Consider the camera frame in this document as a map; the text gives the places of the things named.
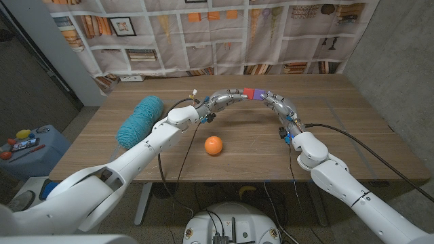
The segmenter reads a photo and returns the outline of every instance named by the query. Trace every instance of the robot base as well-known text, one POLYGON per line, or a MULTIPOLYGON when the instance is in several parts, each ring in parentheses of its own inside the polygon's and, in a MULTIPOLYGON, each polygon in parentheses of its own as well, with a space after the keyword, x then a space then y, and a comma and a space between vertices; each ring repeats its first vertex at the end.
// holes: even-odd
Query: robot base
POLYGON ((197 213, 187 224, 184 244, 280 243, 274 222, 258 209, 244 203, 217 203, 197 213))

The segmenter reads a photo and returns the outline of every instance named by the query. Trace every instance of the purple segment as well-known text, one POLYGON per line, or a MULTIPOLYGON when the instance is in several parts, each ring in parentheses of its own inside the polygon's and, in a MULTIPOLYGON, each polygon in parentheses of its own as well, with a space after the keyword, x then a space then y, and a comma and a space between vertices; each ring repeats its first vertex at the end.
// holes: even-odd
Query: purple segment
POLYGON ((260 97, 260 95, 261 94, 264 94, 265 93, 265 91, 264 90, 261 90, 261 89, 255 89, 255 92, 253 93, 253 100, 263 100, 261 97, 260 97))

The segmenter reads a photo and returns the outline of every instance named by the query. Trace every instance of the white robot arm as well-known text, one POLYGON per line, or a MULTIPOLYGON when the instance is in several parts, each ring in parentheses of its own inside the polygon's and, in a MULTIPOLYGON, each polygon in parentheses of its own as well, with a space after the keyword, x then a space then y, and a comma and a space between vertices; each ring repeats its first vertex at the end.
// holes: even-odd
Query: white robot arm
POLYGON ((16 213, 0 205, 0 236, 59 235, 77 229, 91 230, 107 217, 131 181, 159 153, 177 145, 189 124, 211 121, 214 112, 247 97, 243 90, 221 90, 196 108, 175 108, 155 124, 153 132, 143 141, 113 162, 72 174, 43 203, 16 213))
POLYGON ((301 168, 311 172, 318 187, 347 204, 383 242, 410 243, 429 236, 360 184, 342 160, 306 131, 289 99, 271 92, 261 96, 284 125, 281 138, 301 151, 297 158, 301 168))
MULTIPOLYGON (((271 92, 261 95, 278 115, 284 128, 281 136, 302 153, 298 164, 311 172, 313 181, 344 201, 385 243, 409 243, 427 233, 363 187, 344 162, 307 132, 295 106, 271 92)), ((245 100, 240 89, 220 90, 195 107, 171 110, 157 122, 153 132, 113 162, 82 169, 61 182, 47 200, 26 211, 12 213, 0 205, 0 236, 71 234, 88 231, 116 206, 130 182, 159 153, 175 146, 189 124, 212 121, 216 112, 245 100)))

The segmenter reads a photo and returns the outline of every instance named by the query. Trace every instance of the wooden table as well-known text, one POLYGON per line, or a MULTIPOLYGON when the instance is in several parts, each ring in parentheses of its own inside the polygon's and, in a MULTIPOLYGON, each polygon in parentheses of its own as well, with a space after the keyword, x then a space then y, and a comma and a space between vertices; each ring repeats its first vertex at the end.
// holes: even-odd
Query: wooden table
MULTIPOLYGON (((347 130, 386 159, 411 180, 427 180, 429 171, 401 138, 395 134, 343 75, 232 75, 200 76, 177 79, 145 80, 142 83, 120 83, 92 120, 74 141, 50 174, 52 180, 63 180, 80 169, 108 163, 117 142, 121 124, 133 113, 141 99, 155 95, 167 110, 176 101, 188 98, 193 89, 203 99, 219 89, 245 87, 265 89, 291 98, 304 123, 325 123, 347 130)), ((261 101, 248 100, 233 104, 217 113, 212 123, 202 124, 194 138, 180 182, 262 182, 291 180, 290 152, 280 139, 277 115, 261 101), (203 143, 209 136, 219 136, 224 148, 213 157, 203 143)), ((184 133, 179 145, 161 154, 163 171, 168 181, 176 181, 182 160, 195 128, 184 133)), ((329 151, 342 159, 350 173, 362 181, 396 180, 395 173, 368 151, 342 134, 326 128, 309 128, 329 151)), ((125 150, 115 155, 118 157, 125 150)), ((301 169, 292 150, 292 169, 297 180, 310 180, 301 169)), ((160 182, 154 159, 136 177, 137 182, 160 182)))

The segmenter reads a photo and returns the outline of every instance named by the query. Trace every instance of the bookshelf backdrop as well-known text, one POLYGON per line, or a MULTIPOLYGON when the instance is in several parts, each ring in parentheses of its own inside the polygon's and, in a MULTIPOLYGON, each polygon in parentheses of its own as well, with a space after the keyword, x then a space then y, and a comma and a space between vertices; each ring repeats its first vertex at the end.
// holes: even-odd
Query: bookshelf backdrop
POLYGON ((89 74, 109 81, 113 75, 341 73, 378 4, 43 1, 89 74), (131 28, 134 35, 119 35, 131 28))

